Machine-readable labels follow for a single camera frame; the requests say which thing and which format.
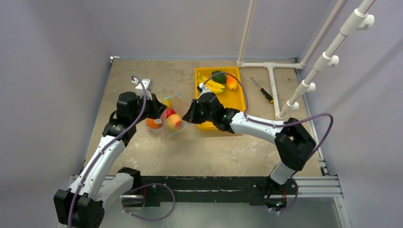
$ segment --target yellow bin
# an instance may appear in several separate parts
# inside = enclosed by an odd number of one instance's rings
[[[219,70],[221,72],[227,72],[237,77],[240,80],[240,73],[237,67],[203,67],[203,68],[196,68],[194,70],[194,91],[196,98],[199,97],[199,91],[197,90],[198,82],[197,82],[197,73],[204,75],[206,78],[212,76],[212,72]],[[221,94],[217,94],[218,100],[221,102],[222,105],[226,108],[235,108],[241,111],[245,111],[245,98],[243,97],[243,91],[240,85],[238,85],[237,89],[230,90],[227,88],[226,84],[224,92]],[[210,131],[210,130],[218,130],[212,122],[204,122],[202,124],[198,124],[197,127],[203,131]]]

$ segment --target gray wall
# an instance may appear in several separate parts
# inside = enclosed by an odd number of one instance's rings
[[[83,0],[112,56],[238,57],[249,0]],[[256,0],[245,57],[300,56],[330,0]]]
[[[80,0],[0,1],[0,53],[0,227],[55,227],[110,60]]]
[[[303,78],[360,2],[347,1]],[[335,117],[324,156],[329,171],[340,178],[354,228],[403,227],[401,9],[401,0],[376,2],[369,11],[374,27],[345,40],[336,52],[340,64],[320,73],[317,90],[307,95],[314,114],[327,111]],[[315,123],[323,135],[328,119]]]

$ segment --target avocado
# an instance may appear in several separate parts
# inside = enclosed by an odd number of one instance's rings
[[[216,73],[221,73],[221,71],[219,71],[219,70],[213,71],[211,73],[211,75],[214,75]],[[224,84],[227,81],[227,78],[226,78],[225,74],[219,74],[219,75],[216,75],[213,77],[213,81],[218,82],[220,84]]]

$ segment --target black and yellow screwdriver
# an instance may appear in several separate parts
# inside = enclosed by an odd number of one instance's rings
[[[270,96],[270,94],[268,92],[266,92],[266,90],[264,90],[264,88],[260,87],[259,84],[253,78],[252,78],[252,80],[260,88],[260,91],[263,93],[266,100],[270,103],[273,103],[273,98]]]

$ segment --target yellow banana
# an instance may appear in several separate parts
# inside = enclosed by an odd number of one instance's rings
[[[197,83],[200,84],[200,83],[203,83],[203,82],[205,82],[205,81],[203,81],[203,80],[200,78],[200,76],[197,75]],[[209,88],[209,89],[210,89],[213,93],[215,93],[215,94],[222,94],[222,92],[224,92],[224,90],[222,90],[222,89],[220,89],[220,88],[213,87],[213,86],[208,85],[208,84],[206,84],[206,86],[207,86],[207,88]]]
[[[203,81],[203,82],[205,82],[208,78],[206,78],[205,76],[203,76],[202,74],[200,74],[200,73],[198,73],[198,75],[200,75],[200,79]],[[223,86],[223,85],[221,85],[220,83],[218,83],[218,82],[214,82],[213,80],[209,80],[207,83],[206,83],[206,85],[211,85],[211,86],[213,86],[213,87],[217,87],[217,88],[220,88],[220,89],[224,89],[225,87]]]

